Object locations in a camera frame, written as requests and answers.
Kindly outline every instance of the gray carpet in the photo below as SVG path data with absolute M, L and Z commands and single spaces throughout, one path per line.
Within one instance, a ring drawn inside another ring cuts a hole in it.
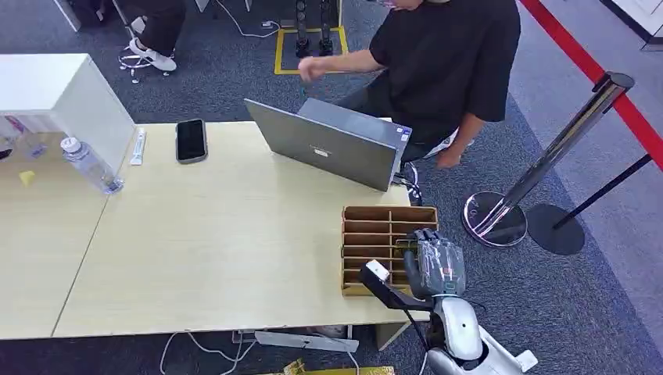
M 34 6 L 36 1 L 10 0 L 7 5 L 5 0 L 0 5 L 3 27 L 17 26 L 13 19 L 19 18 L 7 17 L 6 6 L 24 12 L 29 4 Z M 348 2 L 347 6 L 351 8 L 346 9 L 350 48 L 356 49 L 365 45 L 384 13 L 365 2 Z M 52 26 L 54 20 L 44 18 L 42 22 Z M 243 97 L 296 110 L 305 98 L 302 86 L 296 76 L 271 73 L 274 40 L 237 38 L 234 26 L 223 15 L 219 18 L 215 20 L 211 12 L 191 13 L 178 49 L 181 71 L 172 77 L 155 73 L 139 85 L 132 85 L 125 72 L 117 69 L 116 53 L 126 37 L 111 25 L 75 37 L 56 26 L 45 27 L 52 37 L 28 30 L 25 40 L 10 40 L 3 33 L 0 52 L 90 53 L 138 122 L 173 122 L 196 116 L 246 120 Z M 368 79 L 333 75 L 308 87 L 307 93 L 333 100 Z M 480 322 L 507 349 L 514 354 L 526 349 L 535 353 L 539 365 L 531 370 L 533 374 L 660 373 L 663 359 L 591 235 L 580 255 L 560 257 L 528 238 L 507 250 L 483 248 L 464 232 L 460 214 L 466 197 L 481 190 L 506 191 L 541 151 L 512 100 L 507 112 L 504 123 L 486 127 L 462 165 L 440 171 L 433 161 L 418 162 L 425 204 L 438 207 L 442 232 L 464 249 L 465 297 L 486 306 L 485 312 L 477 309 Z M 527 209 L 539 202 L 571 208 L 554 173 L 522 206 Z M 204 345 L 232 352 L 227 333 L 199 337 Z M 406 374 L 418 371 L 422 353 L 411 329 L 385 352 L 375 350 L 370 327 L 359 329 L 357 337 L 362 344 L 356 357 L 362 366 L 390 365 Z M 167 335 L 144 335 L 0 341 L 0 373 L 158 374 L 166 339 Z M 240 363 L 237 373 L 274 372 L 299 357 L 310 370 L 352 366 L 345 354 L 258 346 Z M 167 369 L 172 373 L 214 374 L 228 368 L 228 362 L 201 353 L 183 336 L 174 341 L 167 356 Z

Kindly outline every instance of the caster wheel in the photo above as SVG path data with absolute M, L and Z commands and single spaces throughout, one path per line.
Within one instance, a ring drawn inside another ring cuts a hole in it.
M 295 55 L 300 59 L 307 57 L 309 53 L 310 41 L 308 39 L 298 40 L 295 45 Z
M 332 41 L 320 41 L 320 56 L 330 56 L 334 53 Z

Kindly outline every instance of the laptop lid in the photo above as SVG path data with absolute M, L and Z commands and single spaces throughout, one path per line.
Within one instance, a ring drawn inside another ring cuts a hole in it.
M 273 152 L 387 191 L 396 149 L 268 105 L 244 99 Z

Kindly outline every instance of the red barrier line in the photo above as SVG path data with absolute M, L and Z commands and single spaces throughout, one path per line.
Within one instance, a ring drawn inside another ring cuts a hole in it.
M 601 65 L 573 38 L 571 33 L 541 4 L 540 0 L 520 0 L 520 3 L 532 14 L 536 22 L 550 35 L 562 51 L 592 81 L 597 82 L 605 70 Z M 636 136 L 638 142 L 651 155 L 651 158 L 663 170 L 663 139 L 647 122 L 638 108 L 628 96 L 622 96 L 615 102 L 615 110 Z

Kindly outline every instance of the wooden organizer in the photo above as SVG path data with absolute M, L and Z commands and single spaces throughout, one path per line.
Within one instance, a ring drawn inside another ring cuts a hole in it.
M 389 270 L 389 284 L 411 293 L 403 264 L 403 251 L 396 246 L 396 240 L 421 228 L 438 229 L 435 207 L 345 207 L 341 248 L 342 293 L 372 295 L 359 281 L 359 271 L 373 259 Z

